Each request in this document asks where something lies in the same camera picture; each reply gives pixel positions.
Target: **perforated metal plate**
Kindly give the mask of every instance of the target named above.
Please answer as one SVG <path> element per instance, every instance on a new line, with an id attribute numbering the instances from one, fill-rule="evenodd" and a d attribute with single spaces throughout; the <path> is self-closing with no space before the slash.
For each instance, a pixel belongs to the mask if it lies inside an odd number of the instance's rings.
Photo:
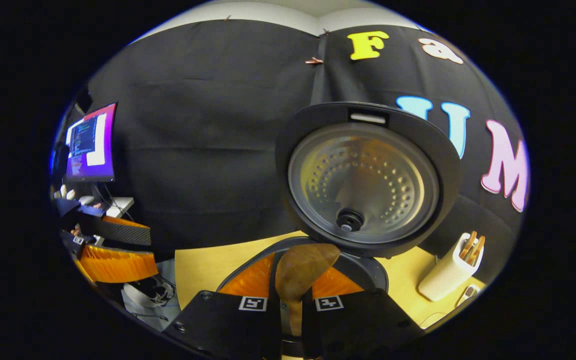
<path id="1" fill-rule="evenodd" d="M 411 141 L 379 125 L 340 123 L 304 138 L 288 164 L 288 185 L 299 209 L 340 239 L 384 244 L 424 225 L 437 206 L 439 181 L 432 162 Z M 363 225 L 337 224 L 345 208 Z"/>

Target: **black fabric backdrop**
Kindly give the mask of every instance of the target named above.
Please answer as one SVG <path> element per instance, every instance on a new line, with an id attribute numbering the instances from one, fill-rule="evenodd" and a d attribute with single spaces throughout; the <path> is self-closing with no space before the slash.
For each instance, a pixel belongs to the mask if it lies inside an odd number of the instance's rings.
<path id="1" fill-rule="evenodd" d="M 351 60 L 353 44 L 346 36 L 377 30 L 390 36 L 380 57 Z M 426 54 L 421 37 L 447 45 L 464 64 Z M 313 56 L 324 64 L 304 63 Z M 461 195 L 420 247 L 442 257 L 459 235 L 477 230 L 488 240 L 475 276 L 489 283 L 514 246 L 522 214 L 509 198 L 484 190 L 480 180 L 492 154 L 485 121 L 504 125 L 515 151 L 523 139 L 519 124 L 466 55 L 428 32 L 369 25 L 318 38 L 251 20 L 190 23 L 130 44 L 88 88 L 90 110 L 118 102 L 117 182 L 110 190 L 135 198 L 131 214 L 151 227 L 153 246 L 165 256 L 296 230 L 282 207 L 275 173 L 274 143 L 284 122 L 311 100 L 398 108 L 399 96 L 430 100 L 428 121 L 446 134 L 441 103 L 471 112 Z"/>

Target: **computer monitor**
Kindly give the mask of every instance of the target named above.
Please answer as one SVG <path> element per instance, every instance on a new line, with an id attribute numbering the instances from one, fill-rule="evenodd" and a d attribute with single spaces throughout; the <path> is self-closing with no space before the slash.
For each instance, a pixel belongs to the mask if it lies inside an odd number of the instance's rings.
<path id="1" fill-rule="evenodd" d="M 67 181 L 114 182 L 112 129 L 116 110 L 115 102 L 90 112 L 68 127 Z"/>

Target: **white box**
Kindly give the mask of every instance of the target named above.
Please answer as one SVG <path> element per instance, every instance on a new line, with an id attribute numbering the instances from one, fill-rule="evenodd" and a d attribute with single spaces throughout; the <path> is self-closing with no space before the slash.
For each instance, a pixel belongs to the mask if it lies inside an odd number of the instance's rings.
<path id="1" fill-rule="evenodd" d="M 439 301 L 457 289 L 459 285 L 464 284 L 480 268 L 485 246 L 481 248 L 474 266 L 459 257 L 459 253 L 462 252 L 470 237 L 471 234 L 464 232 L 446 256 L 439 260 L 437 265 L 421 280 L 418 289 L 423 296 L 431 301 Z"/>

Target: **table surface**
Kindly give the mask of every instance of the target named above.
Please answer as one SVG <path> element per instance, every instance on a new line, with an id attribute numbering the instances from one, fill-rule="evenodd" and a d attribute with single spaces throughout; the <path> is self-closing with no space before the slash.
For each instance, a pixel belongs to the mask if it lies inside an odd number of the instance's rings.
<path id="1" fill-rule="evenodd" d="M 201 290 L 216 291 L 224 279 L 258 253 L 283 239 L 306 236 L 301 231 L 245 243 L 177 250 L 174 253 L 179 307 L 183 310 Z M 439 301 L 430 301 L 417 290 L 418 284 L 435 265 L 435 256 L 414 247 L 390 259 L 377 259 L 388 273 L 388 294 L 410 318 L 427 328 L 452 312 L 468 285 L 484 289 L 471 277 Z"/>

